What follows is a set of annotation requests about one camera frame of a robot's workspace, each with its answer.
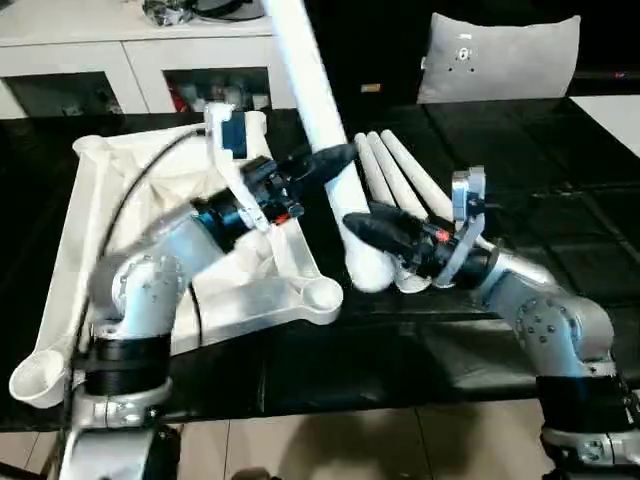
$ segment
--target round hole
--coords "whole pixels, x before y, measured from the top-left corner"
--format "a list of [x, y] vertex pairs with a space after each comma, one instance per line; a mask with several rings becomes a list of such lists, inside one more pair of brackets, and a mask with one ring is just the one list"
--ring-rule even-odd
[[331, 311], [342, 305], [342, 288], [330, 278], [318, 278], [304, 287], [302, 298], [309, 308]]

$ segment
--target tile floor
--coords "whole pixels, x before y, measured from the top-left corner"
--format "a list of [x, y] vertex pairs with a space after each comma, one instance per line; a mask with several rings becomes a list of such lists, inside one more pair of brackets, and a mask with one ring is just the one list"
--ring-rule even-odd
[[[189, 424], [180, 480], [539, 480], [541, 424], [528, 400]], [[2, 434], [0, 461], [41, 471], [53, 441]]]

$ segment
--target red light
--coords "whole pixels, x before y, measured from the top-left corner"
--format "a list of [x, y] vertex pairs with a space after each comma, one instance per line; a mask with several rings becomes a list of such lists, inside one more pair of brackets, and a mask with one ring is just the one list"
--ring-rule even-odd
[[289, 216], [288, 213], [283, 213], [282, 215], [278, 215], [276, 217], [275, 223], [276, 225], [282, 225], [284, 222], [286, 222], [287, 220], [289, 220], [291, 217]]
[[440, 243], [448, 242], [450, 238], [451, 235], [446, 230], [438, 230], [436, 232], [436, 240], [438, 240]]

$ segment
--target black table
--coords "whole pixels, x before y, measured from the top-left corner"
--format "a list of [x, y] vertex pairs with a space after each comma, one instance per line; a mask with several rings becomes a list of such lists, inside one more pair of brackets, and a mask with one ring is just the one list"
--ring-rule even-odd
[[[77, 158], [71, 143], [200, 121], [142, 115], [0, 122], [4, 335], [0, 382], [35, 343]], [[640, 160], [568, 99], [411, 106], [346, 114], [350, 136], [392, 129], [442, 186], [485, 165], [487, 237], [546, 265], [610, 313], [614, 353], [640, 386]], [[295, 111], [269, 115], [276, 158], [304, 143]], [[326, 327], [304, 321], [173, 359], [167, 419], [270, 416], [428, 402], [524, 398], [534, 376], [506, 325], [465, 294], [355, 291], [324, 196], [302, 219], [321, 271], [345, 301]], [[0, 393], [0, 430], [48, 430], [59, 411]]]

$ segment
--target white pole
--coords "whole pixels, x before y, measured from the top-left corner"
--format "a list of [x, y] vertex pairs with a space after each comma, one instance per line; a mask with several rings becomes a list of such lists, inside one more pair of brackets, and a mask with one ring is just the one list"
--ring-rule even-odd
[[420, 203], [418, 196], [413, 193], [411, 185], [409, 185], [407, 179], [404, 178], [404, 175], [389, 153], [389, 150], [387, 150], [387, 147], [382, 143], [380, 135], [376, 132], [369, 132], [367, 140], [373, 149], [376, 160], [378, 160], [378, 165], [380, 165], [384, 173], [384, 178], [389, 184], [391, 193], [393, 193], [393, 197], [398, 202], [398, 206], [420, 220], [428, 220], [429, 214]]
[[364, 178], [367, 185], [369, 185], [369, 190], [371, 191], [371, 197], [376, 202], [385, 203], [395, 207], [396, 202], [393, 199], [391, 190], [389, 190], [389, 185], [387, 185], [387, 182], [384, 179], [382, 170], [380, 170], [380, 165], [378, 165], [376, 157], [373, 154], [373, 150], [371, 150], [371, 145], [369, 145], [367, 137], [365, 137], [364, 133], [358, 133], [354, 140], [356, 147], [358, 147], [360, 163], [364, 170]]
[[381, 137], [431, 211], [436, 216], [453, 222], [453, 206], [447, 194], [442, 191], [440, 186], [390, 130], [382, 132]]
[[[312, 151], [347, 143], [303, 0], [263, 0], [263, 4], [273, 22]], [[393, 280], [391, 260], [342, 224], [347, 213], [368, 211], [355, 165], [345, 168], [325, 189], [342, 236], [345, 263], [353, 284], [365, 292], [383, 290]]]

